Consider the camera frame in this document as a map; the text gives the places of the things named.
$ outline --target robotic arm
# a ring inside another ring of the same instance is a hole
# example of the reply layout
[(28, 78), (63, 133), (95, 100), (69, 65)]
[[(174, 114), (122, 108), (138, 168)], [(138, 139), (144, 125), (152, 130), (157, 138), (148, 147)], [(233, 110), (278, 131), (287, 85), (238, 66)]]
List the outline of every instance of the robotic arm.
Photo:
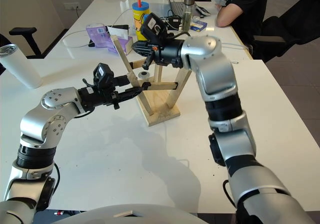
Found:
[(214, 131), (209, 136), (210, 148), (215, 162), (227, 167), (238, 223), (313, 223), (276, 175), (256, 161), (255, 140), (241, 108), (234, 69), (221, 52), (220, 39), (166, 38), (161, 20), (152, 13), (141, 32), (150, 41), (136, 42), (133, 49), (142, 55), (148, 50), (152, 53), (145, 68), (154, 60), (195, 72)]
[[(167, 34), (164, 23), (154, 14), (147, 17), (141, 32), (148, 41), (134, 43), (133, 49), (147, 57), (145, 69), (155, 61), (195, 72), (213, 130), (210, 148), (215, 162), (227, 167), (237, 222), (313, 223), (275, 174), (256, 161), (255, 140), (241, 108), (232, 64), (221, 52), (221, 41), (209, 36), (178, 40)], [(85, 88), (46, 93), (23, 118), (18, 157), (12, 165), (5, 201), (0, 202), (1, 223), (31, 223), (36, 211), (48, 207), (54, 192), (55, 180), (50, 174), (55, 148), (71, 119), (98, 105), (113, 104), (117, 109), (119, 102), (144, 90), (115, 91), (115, 86), (129, 81), (126, 76), (115, 78), (107, 65), (99, 64), (93, 75), (93, 85), (84, 80)]]
[(114, 77), (108, 65), (99, 64), (93, 73), (93, 85), (47, 92), (41, 102), (21, 121), (17, 159), (12, 164), (5, 201), (0, 202), (0, 223), (32, 223), (35, 212), (48, 207), (55, 179), (50, 177), (56, 147), (70, 120), (99, 105), (114, 105), (132, 99), (143, 88), (122, 93), (116, 86), (129, 84), (127, 76)]

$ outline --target paper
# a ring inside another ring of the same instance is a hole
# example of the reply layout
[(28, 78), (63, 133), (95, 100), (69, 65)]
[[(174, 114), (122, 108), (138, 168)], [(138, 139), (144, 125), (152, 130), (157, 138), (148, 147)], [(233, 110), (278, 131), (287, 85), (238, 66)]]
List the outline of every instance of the paper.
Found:
[(128, 30), (107, 27), (110, 35), (117, 35), (119, 38), (128, 40)]

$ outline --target black office chair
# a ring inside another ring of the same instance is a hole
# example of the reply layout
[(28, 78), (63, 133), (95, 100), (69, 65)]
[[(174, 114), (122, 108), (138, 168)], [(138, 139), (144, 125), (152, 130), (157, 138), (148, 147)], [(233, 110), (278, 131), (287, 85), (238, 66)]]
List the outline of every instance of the black office chair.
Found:
[(320, 0), (299, 0), (281, 17), (272, 16), (262, 24), (261, 36), (254, 36), (253, 58), (265, 63), (282, 56), (293, 45), (320, 37)]
[(41, 53), (38, 45), (36, 44), (32, 34), (35, 33), (37, 29), (35, 27), (31, 28), (13, 28), (9, 31), (10, 35), (22, 35), (25, 40), (30, 45), (31, 49), (33, 50), (35, 55), (27, 56), (28, 59), (43, 59), (44, 56)]
[[(2, 34), (0, 34), (0, 47), (5, 46), (5, 45), (9, 45), (11, 44), (11, 42)], [(5, 71), (5, 67), (2, 66), (2, 64), (0, 64), (0, 75)]]
[[(25, 40), (30, 45), (31, 49), (33, 50), (35, 55), (27, 56), (27, 59), (43, 59), (45, 56), (41, 53), (38, 45), (36, 44), (32, 34), (36, 32), (37, 29), (35, 27), (32, 28), (13, 28), (9, 31), (10, 35), (22, 35)], [(0, 34), (0, 47), (9, 45), (11, 42), (2, 34)], [(5, 67), (0, 64), (0, 75), (5, 71)]]

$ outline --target chair armrest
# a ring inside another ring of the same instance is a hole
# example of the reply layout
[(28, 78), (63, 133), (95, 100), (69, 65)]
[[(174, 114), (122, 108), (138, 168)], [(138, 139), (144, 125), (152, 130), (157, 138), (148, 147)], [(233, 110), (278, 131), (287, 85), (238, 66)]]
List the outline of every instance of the chair armrest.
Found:
[(35, 27), (31, 28), (13, 28), (12, 30), (9, 31), (10, 35), (32, 35), (34, 32), (36, 32), (37, 29)]
[(285, 40), (280, 36), (253, 36), (255, 42), (266, 42), (266, 43), (286, 43)]

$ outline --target white tumbler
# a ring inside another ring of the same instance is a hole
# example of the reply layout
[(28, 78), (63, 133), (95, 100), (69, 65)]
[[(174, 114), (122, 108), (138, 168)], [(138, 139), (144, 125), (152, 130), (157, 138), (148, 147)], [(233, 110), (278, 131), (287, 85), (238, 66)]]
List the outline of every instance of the white tumbler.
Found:
[(17, 45), (0, 48), (0, 63), (28, 88), (35, 89), (42, 84), (40, 75)]

